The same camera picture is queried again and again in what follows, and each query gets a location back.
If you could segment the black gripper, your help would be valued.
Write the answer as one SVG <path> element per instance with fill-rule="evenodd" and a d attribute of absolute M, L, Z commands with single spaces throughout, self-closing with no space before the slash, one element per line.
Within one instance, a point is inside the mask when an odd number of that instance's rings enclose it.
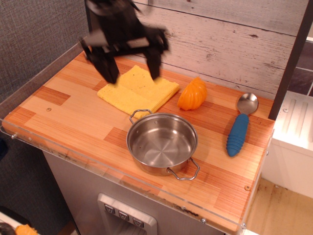
<path fill-rule="evenodd" d="M 160 76 L 161 55 L 169 49 L 165 29 L 147 27 L 136 15 L 94 16 L 96 29 L 80 40 L 88 60 L 108 82 L 115 84 L 119 69 L 114 57 L 145 54 L 151 78 Z"/>

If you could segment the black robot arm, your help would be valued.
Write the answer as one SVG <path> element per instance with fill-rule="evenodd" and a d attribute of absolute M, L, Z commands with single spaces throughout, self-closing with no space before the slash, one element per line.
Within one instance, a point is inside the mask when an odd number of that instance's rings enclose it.
<path fill-rule="evenodd" d="M 143 54 L 152 79 L 160 76 L 161 55 L 168 50 L 164 28 L 143 25 L 131 0 L 88 0 L 87 8 L 99 25 L 80 44 L 86 58 L 109 83 L 116 83 L 115 57 Z"/>

